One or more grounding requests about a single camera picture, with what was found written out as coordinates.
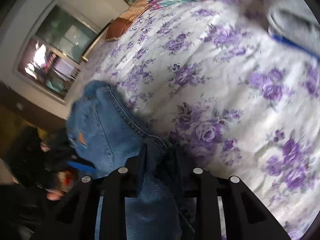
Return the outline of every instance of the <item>white bed sheet with purple flowers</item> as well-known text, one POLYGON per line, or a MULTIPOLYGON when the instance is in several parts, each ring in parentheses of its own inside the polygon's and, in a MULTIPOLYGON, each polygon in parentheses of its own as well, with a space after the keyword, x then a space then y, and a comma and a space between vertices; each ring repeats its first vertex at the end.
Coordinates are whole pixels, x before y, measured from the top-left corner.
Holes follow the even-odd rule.
POLYGON ((147 11, 92 56, 157 134, 215 176, 239 176, 299 239, 320 209, 320 63, 273 41, 263 0, 147 11))

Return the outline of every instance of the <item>jeans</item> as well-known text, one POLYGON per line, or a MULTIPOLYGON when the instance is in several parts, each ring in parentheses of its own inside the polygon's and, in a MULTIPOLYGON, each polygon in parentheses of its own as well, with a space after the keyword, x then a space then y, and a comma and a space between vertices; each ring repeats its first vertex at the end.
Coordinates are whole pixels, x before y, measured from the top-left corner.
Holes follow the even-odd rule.
POLYGON ((181 238, 178 208, 174 195, 155 178, 157 165, 172 146, 152 135, 132 116, 115 88, 93 81, 84 96, 74 103, 67 130, 78 155, 97 169, 95 178, 107 176, 148 147, 142 189, 138 198, 126 198, 128 240, 177 240, 181 238))

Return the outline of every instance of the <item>blurred brown object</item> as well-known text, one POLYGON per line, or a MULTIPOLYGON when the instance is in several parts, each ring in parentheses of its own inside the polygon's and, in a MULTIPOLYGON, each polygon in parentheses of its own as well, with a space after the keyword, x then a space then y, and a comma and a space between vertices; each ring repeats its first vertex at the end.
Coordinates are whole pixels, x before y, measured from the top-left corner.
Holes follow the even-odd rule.
POLYGON ((119 15, 117 19, 108 28, 106 41, 116 41, 121 37, 132 23, 142 15, 151 5, 147 0, 136 0, 125 12, 119 15))

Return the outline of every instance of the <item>bed sheet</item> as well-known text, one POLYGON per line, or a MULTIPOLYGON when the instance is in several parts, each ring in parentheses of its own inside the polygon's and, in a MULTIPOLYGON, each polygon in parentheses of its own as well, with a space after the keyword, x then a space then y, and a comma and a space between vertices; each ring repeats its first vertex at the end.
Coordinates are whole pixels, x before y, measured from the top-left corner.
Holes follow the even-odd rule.
POLYGON ((149 10, 80 78, 117 86, 155 133, 239 176, 300 239, 320 209, 320 63, 267 28, 263 0, 149 10))

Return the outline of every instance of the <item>beige wall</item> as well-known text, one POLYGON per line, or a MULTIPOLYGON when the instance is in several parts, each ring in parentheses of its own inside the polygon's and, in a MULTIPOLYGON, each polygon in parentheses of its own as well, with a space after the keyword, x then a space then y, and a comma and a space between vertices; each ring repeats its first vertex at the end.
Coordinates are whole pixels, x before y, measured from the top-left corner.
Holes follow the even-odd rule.
MULTIPOLYGON (((0 27, 0 81, 37 106, 61 118, 68 117, 72 100, 63 105, 14 72, 28 36, 53 0, 18 0, 0 27)), ((65 0, 101 28, 118 16, 126 4, 122 0, 65 0)))

